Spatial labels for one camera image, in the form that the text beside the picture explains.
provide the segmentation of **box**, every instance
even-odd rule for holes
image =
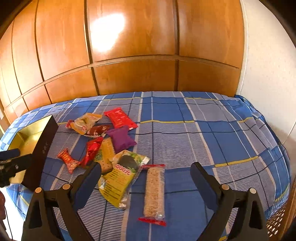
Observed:
[[[20,155],[32,153],[32,165],[9,179],[10,183],[21,183],[31,191],[40,185],[45,159],[58,129],[53,116],[47,116],[19,130],[8,150],[19,148]]]

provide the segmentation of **striped fabric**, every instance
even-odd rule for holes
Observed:
[[[81,160],[89,140],[65,125],[86,112],[101,114],[121,107],[138,124],[129,136],[138,144],[131,151],[146,155],[150,163],[165,164],[165,215],[167,226],[138,221],[143,215],[146,172],[130,189],[126,211],[109,204],[96,187],[79,215],[95,240],[196,240],[213,212],[205,206],[190,177],[190,165],[198,161],[220,183],[236,190],[254,187],[266,217],[275,213],[289,195],[289,159],[264,117],[243,97],[230,98],[208,92],[134,92],[79,98],[37,108],[17,118],[0,140],[6,150],[15,133],[45,116],[53,115],[59,128],[50,147],[40,186],[58,189],[72,182],[57,154],[67,147]],[[110,123],[107,117],[99,124]],[[8,192],[25,218],[31,192],[11,185]],[[65,224],[56,216],[66,240]],[[221,240],[234,222],[233,210]]]

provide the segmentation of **wooden panel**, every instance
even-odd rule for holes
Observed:
[[[17,84],[17,79],[15,77],[15,71],[13,67],[12,51],[11,51],[11,33],[12,25],[8,27],[3,37],[0,40],[0,59],[1,68],[4,83],[6,86],[6,91],[10,101],[14,101],[17,97],[21,95],[20,89]]]
[[[87,0],[94,62],[174,54],[172,0]]]
[[[222,64],[179,62],[178,91],[208,91],[234,96],[240,69]]]
[[[44,86],[41,86],[31,91],[29,94],[26,94],[24,96],[24,100],[29,110],[33,110],[40,106],[51,104]]]
[[[137,60],[95,68],[101,95],[133,91],[173,91],[174,60]]]
[[[91,69],[66,75],[45,86],[52,103],[97,95]]]
[[[22,94],[42,82],[34,34],[36,6],[37,0],[33,0],[15,18],[13,26],[12,54]]]
[[[239,0],[178,0],[180,55],[241,68],[244,24]]]
[[[83,0],[40,0],[36,39],[45,80],[89,64]]]
[[[1,62],[0,62],[0,99],[4,108],[10,104],[8,94],[5,88],[4,80],[2,77]]]
[[[15,114],[15,111],[12,108],[12,106],[9,106],[7,109],[5,109],[4,113],[10,124],[17,118],[17,115]]]
[[[15,111],[15,114],[17,115],[17,117],[20,117],[22,114],[25,114],[28,112],[28,109],[25,105],[24,99],[20,98],[19,100],[17,100],[15,103],[13,103],[12,108]]]

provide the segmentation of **white floor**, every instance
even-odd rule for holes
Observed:
[[[11,227],[11,232],[13,239],[16,241],[21,241],[22,238],[22,226],[24,224],[24,221],[20,214],[17,211],[17,208],[11,198],[9,197],[6,188],[0,188],[0,191],[4,194],[5,197],[5,207],[7,211],[8,221]],[[7,223],[7,217],[3,221],[6,227],[6,232],[8,236],[11,238],[10,230]]]

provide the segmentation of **bed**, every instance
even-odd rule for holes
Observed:
[[[264,117],[241,96],[235,98],[210,92],[132,92],[77,98],[37,108],[17,118],[0,140],[7,150],[15,133],[45,116],[53,115],[59,127],[48,152],[40,186],[58,189],[73,181],[57,154],[65,147],[81,160],[89,140],[65,125],[86,112],[101,114],[121,107],[138,124],[129,131],[138,144],[131,151],[146,155],[150,163],[165,164],[165,215],[167,226],[138,221],[143,214],[146,172],[142,171],[129,190],[128,208],[109,204],[93,190],[79,215],[95,240],[196,240],[213,212],[205,206],[190,177],[190,165],[198,161],[205,170],[236,190],[254,187],[266,218],[287,201],[290,188],[289,158],[285,148]],[[99,124],[110,123],[107,117]],[[20,184],[8,193],[25,219],[32,193]],[[66,240],[65,224],[55,210]],[[221,240],[227,238],[234,222],[234,209]]]

